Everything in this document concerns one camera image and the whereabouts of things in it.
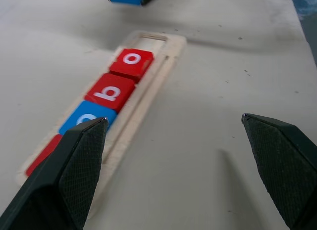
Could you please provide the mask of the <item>wooden letter tray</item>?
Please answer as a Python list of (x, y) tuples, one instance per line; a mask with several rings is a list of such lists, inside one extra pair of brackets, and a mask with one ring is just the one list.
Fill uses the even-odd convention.
[(170, 35), (163, 33), (136, 31), (130, 34), (127, 39), (116, 49), (111, 57), (107, 69), (95, 76), (88, 86), (79, 93), (78, 97), (71, 104), (64, 114), (63, 118), (57, 123), (47, 137), (39, 144), (33, 154), (21, 166), (16, 176), (18, 185), (23, 185), (28, 176), (25, 171), (46, 144), (57, 134), (60, 127), (74, 110), (83, 102), (85, 94), (93, 84), (104, 73), (110, 73), (109, 67), (115, 61), (116, 57), (125, 48), (135, 48), (150, 51), (154, 54), (154, 61), (139, 81), (135, 83), (135, 89), (126, 101), (125, 105), (117, 117), (108, 127), (106, 134), (106, 143), (102, 154), (102, 164), (99, 181), (88, 213), (91, 218), (99, 209), (102, 199), (105, 197), (106, 189), (114, 173), (121, 163), (127, 149), (132, 142), (134, 134), (142, 123), (151, 103), (156, 97), (166, 77), (173, 69), (183, 48), (186, 45), (186, 39), (179, 35)]

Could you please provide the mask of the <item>clear plastic bags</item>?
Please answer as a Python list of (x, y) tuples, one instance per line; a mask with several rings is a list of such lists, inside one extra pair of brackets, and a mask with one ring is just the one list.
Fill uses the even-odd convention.
[(317, 0), (292, 0), (299, 16), (317, 13)]

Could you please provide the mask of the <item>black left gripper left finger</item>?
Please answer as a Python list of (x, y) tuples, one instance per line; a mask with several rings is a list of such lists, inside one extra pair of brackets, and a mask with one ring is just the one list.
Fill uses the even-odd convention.
[(0, 230), (83, 230), (100, 176), (108, 120), (69, 129), (0, 216)]

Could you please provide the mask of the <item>red letter o block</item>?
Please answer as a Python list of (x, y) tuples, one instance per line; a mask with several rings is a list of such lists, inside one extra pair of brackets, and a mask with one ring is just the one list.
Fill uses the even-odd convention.
[(153, 61), (154, 54), (150, 51), (125, 48), (110, 65), (109, 72), (139, 83)]

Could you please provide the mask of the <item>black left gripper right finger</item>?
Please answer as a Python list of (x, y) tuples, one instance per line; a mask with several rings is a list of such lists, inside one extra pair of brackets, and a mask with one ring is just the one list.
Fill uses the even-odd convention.
[(245, 113), (258, 173), (290, 230), (317, 230), (317, 145), (296, 126)]

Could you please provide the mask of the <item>blue letter o block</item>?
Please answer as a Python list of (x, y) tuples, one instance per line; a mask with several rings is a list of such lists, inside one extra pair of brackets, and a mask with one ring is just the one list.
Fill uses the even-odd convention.
[(60, 135), (64, 135), (69, 129), (83, 122), (88, 122), (97, 118), (107, 118), (108, 124), (109, 126), (111, 126), (116, 117), (117, 113), (112, 109), (100, 106), (89, 101), (83, 101), (66, 119), (58, 132)]

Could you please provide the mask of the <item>red letter r block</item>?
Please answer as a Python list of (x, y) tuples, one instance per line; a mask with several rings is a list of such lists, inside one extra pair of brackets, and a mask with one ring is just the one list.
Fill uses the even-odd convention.
[(31, 162), (31, 164), (26, 169), (26, 176), (30, 176), (34, 169), (54, 151), (54, 149), (56, 148), (61, 139), (62, 135), (57, 134), (46, 144), (46, 146), (41, 150), (41, 152), (36, 156), (36, 158)]

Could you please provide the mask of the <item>red letter b block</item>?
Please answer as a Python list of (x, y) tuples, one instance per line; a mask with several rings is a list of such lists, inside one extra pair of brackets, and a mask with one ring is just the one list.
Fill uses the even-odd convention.
[(85, 94), (84, 100), (119, 113), (134, 89), (133, 80), (104, 73)]

